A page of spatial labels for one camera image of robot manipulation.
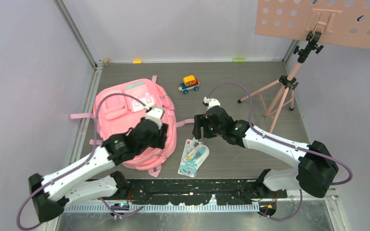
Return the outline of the pink student backpack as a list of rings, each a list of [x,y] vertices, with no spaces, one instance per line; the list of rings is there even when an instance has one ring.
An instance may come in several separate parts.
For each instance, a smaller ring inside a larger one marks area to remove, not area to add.
[[[135,127],[146,111],[142,103],[148,106],[164,108],[162,122],[169,125],[167,140],[164,149],[148,148],[133,160],[123,163],[127,168],[139,171],[148,171],[149,175],[157,177],[161,165],[172,155],[176,148],[176,129],[185,124],[193,123],[193,119],[178,122],[175,116],[175,107],[165,89],[157,84],[157,76],[151,79],[142,78],[109,87],[99,92],[95,98],[93,110],[100,109],[97,122],[97,141],[90,141],[92,145],[99,145],[101,141],[112,134],[126,132]]]

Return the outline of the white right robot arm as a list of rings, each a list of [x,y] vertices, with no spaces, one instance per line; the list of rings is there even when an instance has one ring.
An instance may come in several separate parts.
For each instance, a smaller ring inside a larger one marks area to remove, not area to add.
[[[196,139],[221,137],[228,144],[260,151],[290,165],[289,169],[263,170],[253,187],[260,197],[287,189],[301,189],[317,198],[326,195],[339,168],[323,143],[291,141],[248,121],[234,120],[215,98],[204,98],[203,104],[207,111],[194,116]]]

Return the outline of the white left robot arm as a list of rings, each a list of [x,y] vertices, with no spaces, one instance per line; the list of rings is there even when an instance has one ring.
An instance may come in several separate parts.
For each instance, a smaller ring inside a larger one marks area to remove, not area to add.
[[[132,160],[148,148],[164,149],[168,130],[168,124],[162,122],[164,114],[163,108],[151,107],[134,128],[111,135],[90,155],[52,174],[31,175],[29,190],[39,222],[60,216],[73,201],[102,197],[106,190],[117,199],[125,198],[128,185],[113,177],[91,192],[84,187],[94,186],[88,181],[94,175]]]

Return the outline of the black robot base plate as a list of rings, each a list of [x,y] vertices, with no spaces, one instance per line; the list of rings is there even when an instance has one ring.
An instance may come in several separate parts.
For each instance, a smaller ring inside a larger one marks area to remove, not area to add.
[[[270,192],[249,179],[129,179],[121,193],[107,197],[135,205],[206,205],[211,199],[218,205],[247,205],[275,198],[287,198],[287,192]]]

